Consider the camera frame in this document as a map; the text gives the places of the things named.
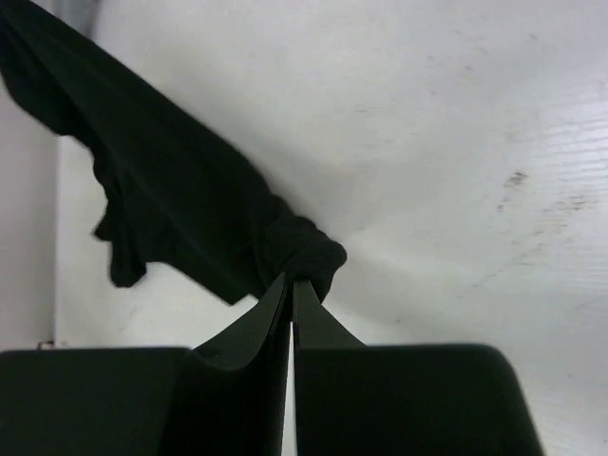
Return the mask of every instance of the black cloth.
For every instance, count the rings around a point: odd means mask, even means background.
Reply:
[[[232,145],[28,0],[0,1],[0,72],[30,115],[90,149],[107,197],[95,234],[111,243],[117,286],[160,261],[228,303],[261,297],[281,272],[327,294],[340,244]]]

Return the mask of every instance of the white surface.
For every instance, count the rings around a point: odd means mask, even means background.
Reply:
[[[608,452],[606,23],[603,0],[105,0],[98,31],[345,242],[327,305],[353,333],[499,347],[561,456]],[[196,345],[250,308],[161,265],[112,289],[87,153],[64,142],[61,173],[59,338]]]
[[[0,352],[52,338],[56,141],[0,82]]]

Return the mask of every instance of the stain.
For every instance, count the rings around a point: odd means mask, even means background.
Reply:
[[[503,187],[504,188],[519,187],[524,182],[526,182],[528,179],[530,179],[530,176],[528,176],[527,174],[522,173],[520,171],[517,171],[513,174],[513,176],[511,176],[509,179],[506,180]]]

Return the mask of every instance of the gray wall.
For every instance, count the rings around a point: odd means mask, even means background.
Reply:
[[[0,85],[0,351],[53,333],[56,141]]]

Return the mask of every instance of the floor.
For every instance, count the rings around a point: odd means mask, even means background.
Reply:
[[[606,454],[608,4],[104,0],[99,20],[344,242],[327,306],[355,335],[494,345],[548,455]],[[163,265],[113,289],[90,158],[60,148],[60,342],[192,346],[254,305]]]

